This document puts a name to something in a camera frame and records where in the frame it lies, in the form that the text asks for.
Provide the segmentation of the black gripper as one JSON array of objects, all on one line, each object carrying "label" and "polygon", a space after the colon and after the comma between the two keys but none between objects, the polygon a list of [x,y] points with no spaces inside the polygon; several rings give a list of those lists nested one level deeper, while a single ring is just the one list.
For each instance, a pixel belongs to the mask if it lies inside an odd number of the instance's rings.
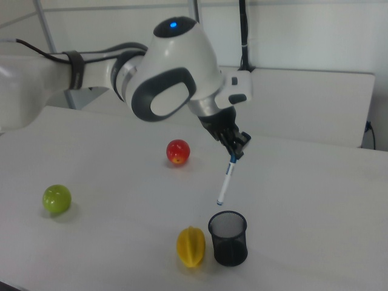
[{"label": "black gripper", "polygon": [[228,153],[239,160],[244,155],[244,149],[248,146],[251,136],[246,132],[238,132],[235,119],[234,107],[222,109],[212,116],[199,117],[202,126],[210,135],[216,141],[224,143]]}]

